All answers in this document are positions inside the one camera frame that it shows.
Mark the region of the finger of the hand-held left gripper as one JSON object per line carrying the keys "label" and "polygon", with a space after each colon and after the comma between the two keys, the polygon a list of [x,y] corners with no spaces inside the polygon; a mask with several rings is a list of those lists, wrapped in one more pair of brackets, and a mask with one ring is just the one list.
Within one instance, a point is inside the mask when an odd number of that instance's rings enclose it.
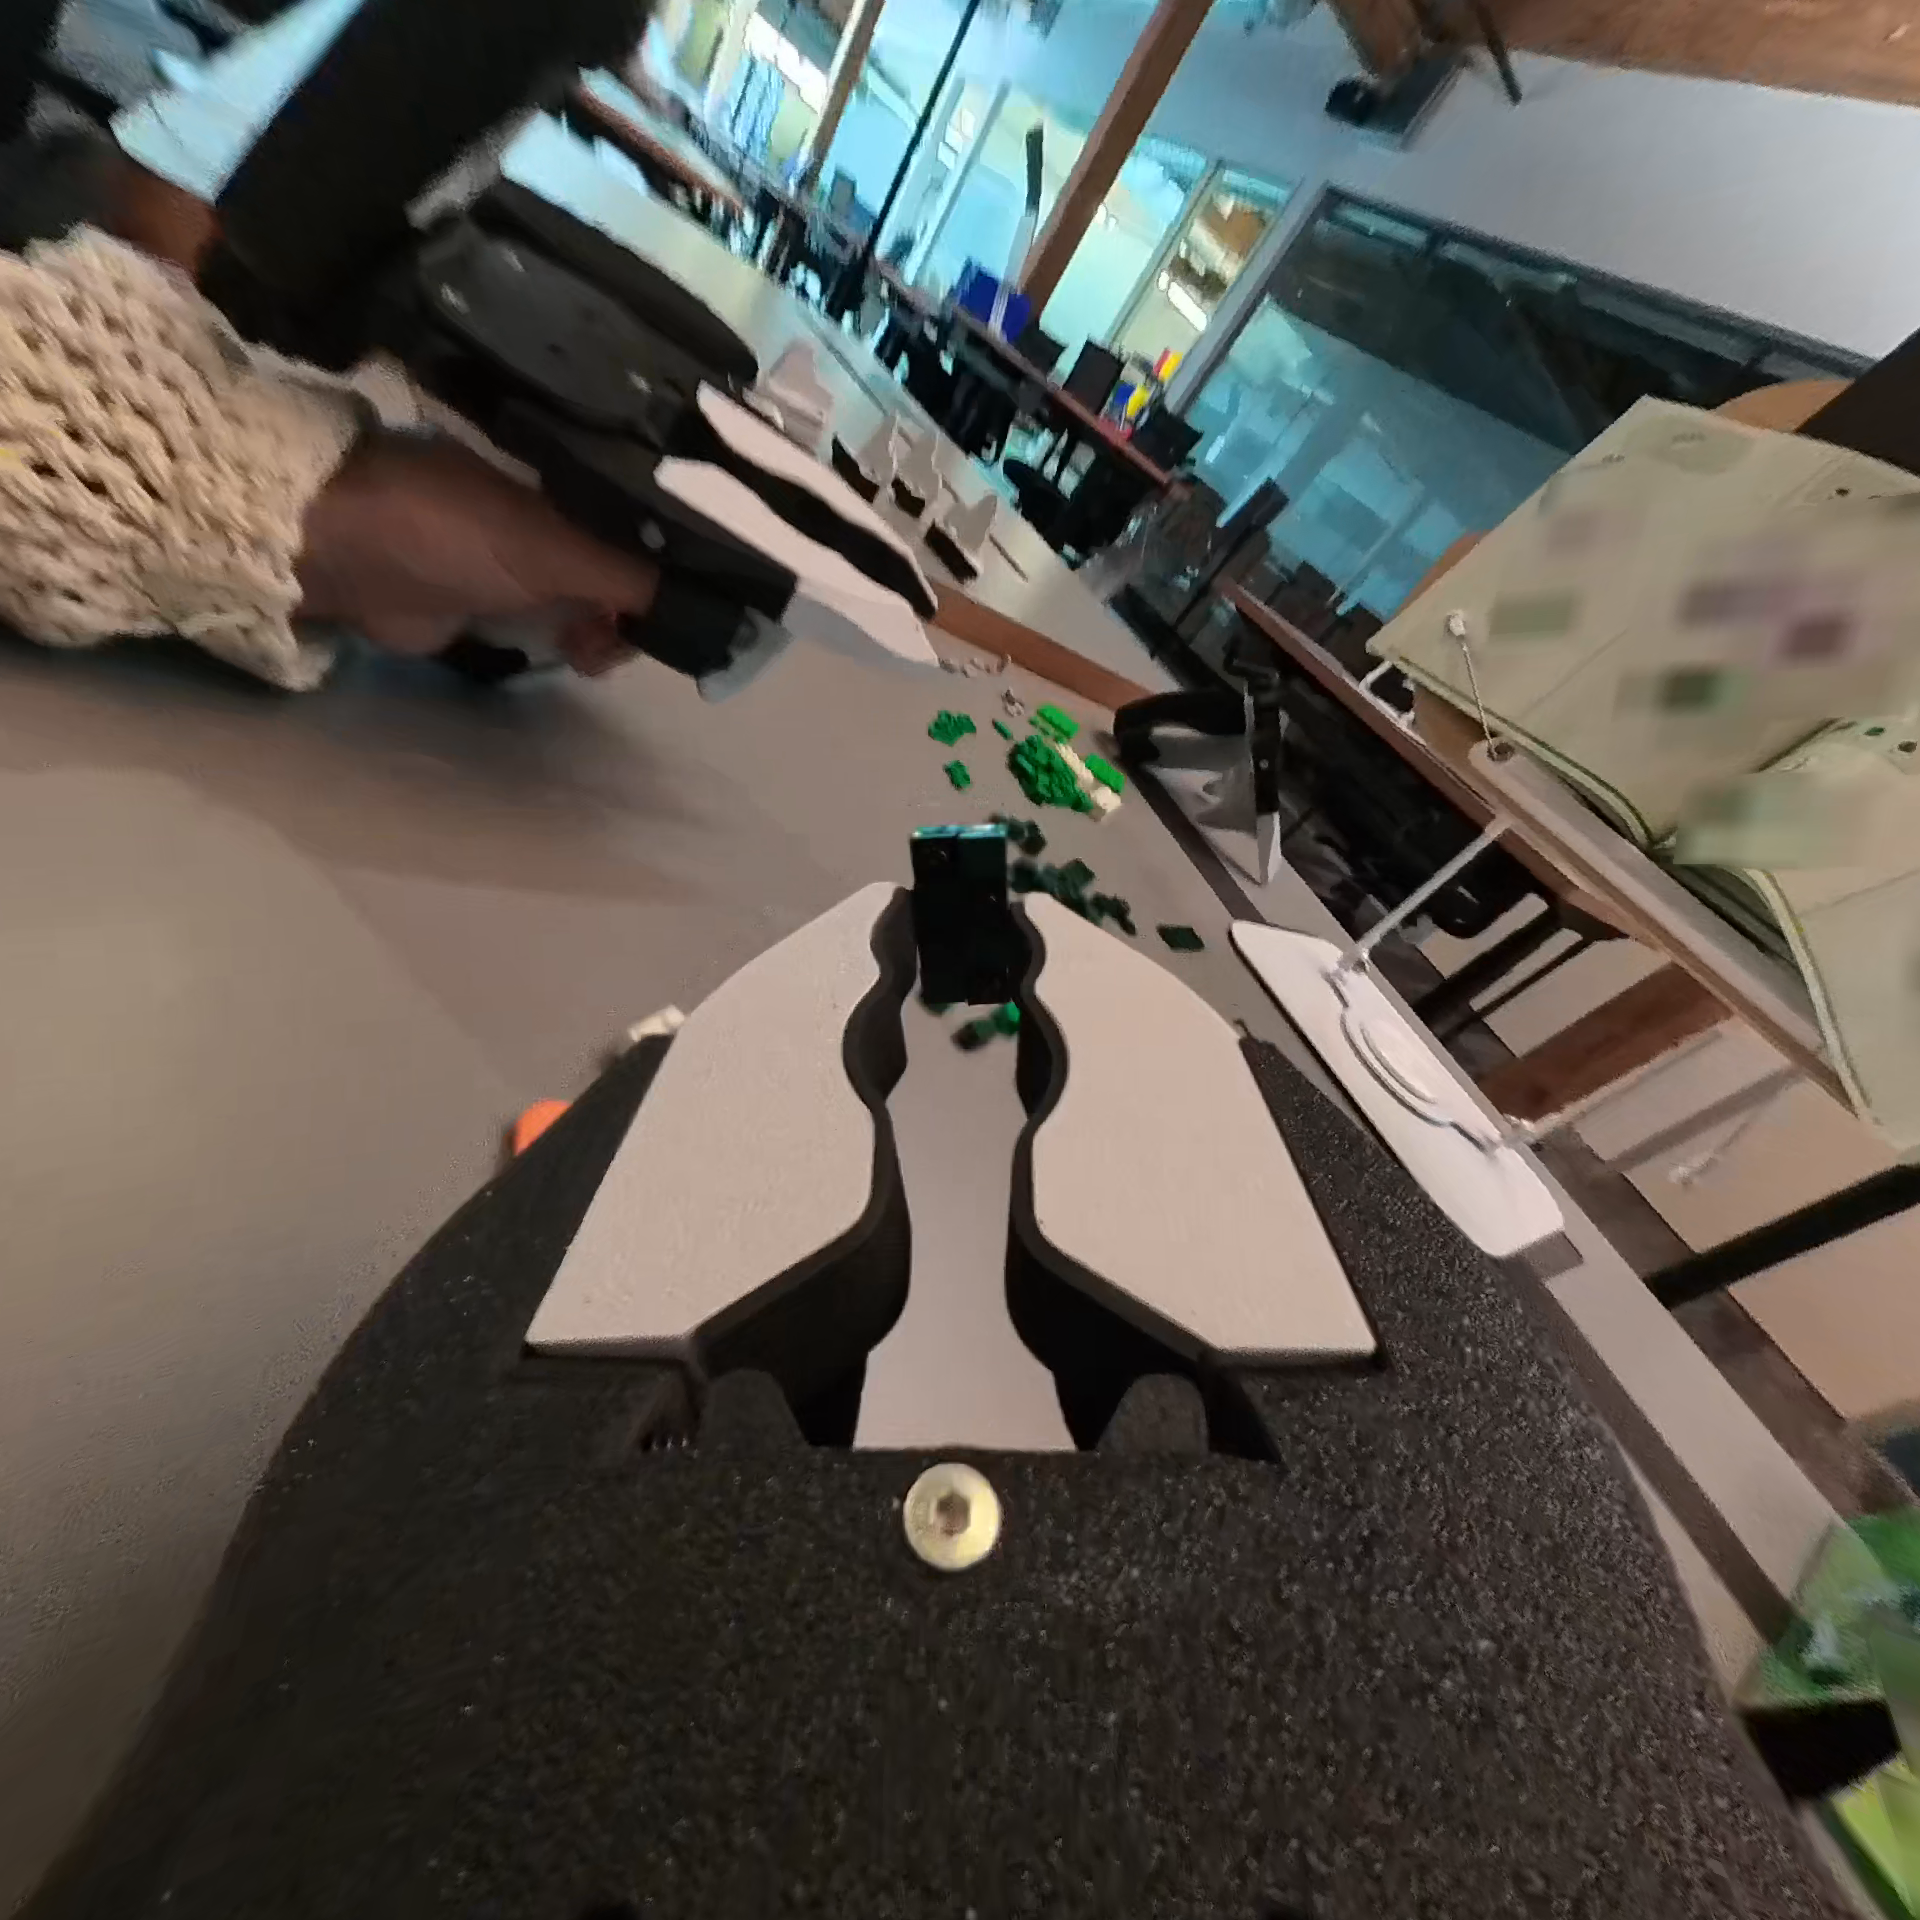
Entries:
{"label": "finger of the hand-held left gripper", "polygon": [[942,666],[924,614],[902,590],[879,582],[838,547],[796,528],[731,470],[667,456],[654,479],[679,508],[714,522],[752,557],[792,578],[779,612],[770,614],[792,637],[918,669]]}
{"label": "finger of the hand-held left gripper", "polygon": [[838,468],[712,382],[694,397],[697,461],[738,479],[790,535],[854,566],[867,584],[934,618],[940,596],[898,530]]}

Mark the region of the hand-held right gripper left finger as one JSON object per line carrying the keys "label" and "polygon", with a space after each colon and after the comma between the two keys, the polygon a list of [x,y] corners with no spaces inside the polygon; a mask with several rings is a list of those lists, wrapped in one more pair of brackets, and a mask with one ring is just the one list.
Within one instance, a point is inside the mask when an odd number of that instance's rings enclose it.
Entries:
{"label": "hand-held right gripper left finger", "polygon": [[890,1095],[919,975],[905,887],[871,883],[760,952],[663,1044],[524,1344],[675,1370],[703,1402],[772,1378],[849,1450],[907,1296]]}

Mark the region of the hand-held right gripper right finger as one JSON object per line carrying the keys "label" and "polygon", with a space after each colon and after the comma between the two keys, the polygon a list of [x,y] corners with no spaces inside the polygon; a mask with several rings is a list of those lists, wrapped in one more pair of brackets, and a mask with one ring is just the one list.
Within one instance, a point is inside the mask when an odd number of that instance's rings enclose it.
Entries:
{"label": "hand-held right gripper right finger", "polygon": [[1151,1378],[1203,1447],[1268,1451],[1257,1387],[1364,1378],[1380,1335],[1238,1023],[1048,896],[1016,911],[1008,1314],[1092,1451]]}

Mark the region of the dark green lego assembly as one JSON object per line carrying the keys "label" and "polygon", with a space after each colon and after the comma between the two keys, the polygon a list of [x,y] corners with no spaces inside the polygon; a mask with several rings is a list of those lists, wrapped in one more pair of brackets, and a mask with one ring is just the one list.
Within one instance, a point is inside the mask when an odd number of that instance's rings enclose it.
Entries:
{"label": "dark green lego assembly", "polygon": [[911,834],[911,916],[926,1002],[985,1007],[1016,981],[1008,842],[1000,823],[942,823]]}

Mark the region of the pile of bright green lego pieces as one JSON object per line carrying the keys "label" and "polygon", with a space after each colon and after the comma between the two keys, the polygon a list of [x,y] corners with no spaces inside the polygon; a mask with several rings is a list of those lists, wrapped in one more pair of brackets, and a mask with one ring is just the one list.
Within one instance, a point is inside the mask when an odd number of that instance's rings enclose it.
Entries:
{"label": "pile of bright green lego pieces", "polygon": [[1124,775],[1083,740],[1080,722],[1057,703],[1034,706],[1010,734],[1010,776],[1040,806],[1111,819],[1124,798]]}

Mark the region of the pile of dark green lego pieces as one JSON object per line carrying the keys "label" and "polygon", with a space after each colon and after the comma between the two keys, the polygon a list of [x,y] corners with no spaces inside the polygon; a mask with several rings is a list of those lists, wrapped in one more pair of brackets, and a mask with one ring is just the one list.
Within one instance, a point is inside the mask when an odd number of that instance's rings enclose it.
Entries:
{"label": "pile of dark green lego pieces", "polygon": [[1014,896],[1046,896],[1074,916],[1135,940],[1137,914],[1127,898],[1103,892],[1083,858],[1051,858],[1046,829],[1007,811],[990,816],[1007,846],[1007,887]]}

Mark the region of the green toy set box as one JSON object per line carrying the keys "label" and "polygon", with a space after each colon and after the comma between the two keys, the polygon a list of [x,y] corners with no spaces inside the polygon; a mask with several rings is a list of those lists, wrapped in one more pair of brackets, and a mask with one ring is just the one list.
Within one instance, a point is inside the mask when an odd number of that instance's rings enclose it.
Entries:
{"label": "green toy set box", "polygon": [[1918,1916],[1918,1516],[1840,1523],[1750,1666],[1737,1709],[1882,1916]]}

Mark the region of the person's left hand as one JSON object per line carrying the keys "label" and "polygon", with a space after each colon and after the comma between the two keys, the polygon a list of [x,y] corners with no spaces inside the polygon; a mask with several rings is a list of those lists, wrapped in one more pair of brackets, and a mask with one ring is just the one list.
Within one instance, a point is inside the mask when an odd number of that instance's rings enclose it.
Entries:
{"label": "person's left hand", "polygon": [[595,678],[632,654],[662,570],[599,543],[467,446],[361,439],[305,509],[297,614],[391,656],[428,659],[492,622],[551,631]]}

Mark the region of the row of black office chairs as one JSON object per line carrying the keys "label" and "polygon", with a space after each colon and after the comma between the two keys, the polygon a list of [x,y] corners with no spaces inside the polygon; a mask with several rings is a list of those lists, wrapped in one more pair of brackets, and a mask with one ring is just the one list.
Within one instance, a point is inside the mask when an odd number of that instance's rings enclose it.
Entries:
{"label": "row of black office chairs", "polygon": [[1017,515],[1071,565],[1163,530],[1176,566],[1203,573],[1263,541],[1290,506],[1260,483],[1227,512],[1194,476],[1198,430],[1163,400],[1130,416],[1137,391],[1104,344],[1082,344],[1057,375],[1058,347],[1039,327],[1007,343],[967,314],[897,303],[874,354],[954,446],[1000,474]]}

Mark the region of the black and grey headset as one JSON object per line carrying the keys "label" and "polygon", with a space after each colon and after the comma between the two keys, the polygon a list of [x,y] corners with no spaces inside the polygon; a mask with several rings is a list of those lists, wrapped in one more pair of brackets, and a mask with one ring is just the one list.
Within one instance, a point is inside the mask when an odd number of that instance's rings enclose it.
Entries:
{"label": "black and grey headset", "polygon": [[1242,666],[1226,685],[1151,692],[1111,716],[1121,764],[1210,775],[1201,824],[1247,831],[1252,883],[1283,866],[1283,678],[1271,666]]}

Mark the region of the black ceiling-mounted device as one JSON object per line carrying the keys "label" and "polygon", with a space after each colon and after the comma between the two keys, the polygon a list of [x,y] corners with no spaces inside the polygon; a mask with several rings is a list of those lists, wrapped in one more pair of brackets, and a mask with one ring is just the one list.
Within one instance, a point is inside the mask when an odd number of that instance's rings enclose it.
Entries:
{"label": "black ceiling-mounted device", "polygon": [[1391,147],[1409,144],[1467,72],[1487,71],[1504,100],[1526,103],[1520,72],[1490,2],[1326,2],[1358,60],[1328,92],[1326,115]]}

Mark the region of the pale green instruction booklet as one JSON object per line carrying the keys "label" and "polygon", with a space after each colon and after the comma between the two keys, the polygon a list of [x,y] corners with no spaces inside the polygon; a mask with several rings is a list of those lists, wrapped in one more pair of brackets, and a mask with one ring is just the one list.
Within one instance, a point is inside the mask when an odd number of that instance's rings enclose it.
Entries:
{"label": "pale green instruction booklet", "polygon": [[1915,476],[1644,397],[1374,640],[1784,973],[1915,1156]]}

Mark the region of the black panel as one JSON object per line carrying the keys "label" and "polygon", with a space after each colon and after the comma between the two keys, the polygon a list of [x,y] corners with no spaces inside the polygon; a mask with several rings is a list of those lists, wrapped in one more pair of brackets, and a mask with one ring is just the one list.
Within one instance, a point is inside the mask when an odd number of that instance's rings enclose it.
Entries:
{"label": "black panel", "polygon": [[1918,331],[1886,352],[1794,430],[1802,439],[1850,451],[1918,476]]}

